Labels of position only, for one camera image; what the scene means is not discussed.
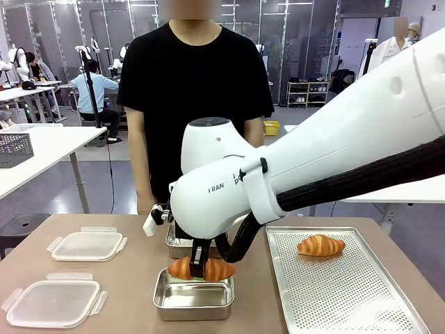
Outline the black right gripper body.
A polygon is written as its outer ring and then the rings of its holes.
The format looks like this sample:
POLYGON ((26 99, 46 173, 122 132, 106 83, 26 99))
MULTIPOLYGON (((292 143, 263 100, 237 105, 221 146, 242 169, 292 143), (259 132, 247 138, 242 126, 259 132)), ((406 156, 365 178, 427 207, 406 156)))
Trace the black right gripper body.
POLYGON ((175 228, 175 238, 176 239, 185 239, 185 240, 193 240, 193 237, 189 234, 185 233, 177 223, 173 223, 175 228))

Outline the person's right hand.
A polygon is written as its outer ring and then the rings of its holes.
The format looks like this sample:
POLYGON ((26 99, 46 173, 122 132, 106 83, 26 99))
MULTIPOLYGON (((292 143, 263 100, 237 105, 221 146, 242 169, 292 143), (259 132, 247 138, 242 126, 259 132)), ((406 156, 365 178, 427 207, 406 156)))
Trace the person's right hand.
POLYGON ((148 215, 153 206, 158 202, 155 196, 150 192, 137 192, 137 212, 140 215, 148 215))

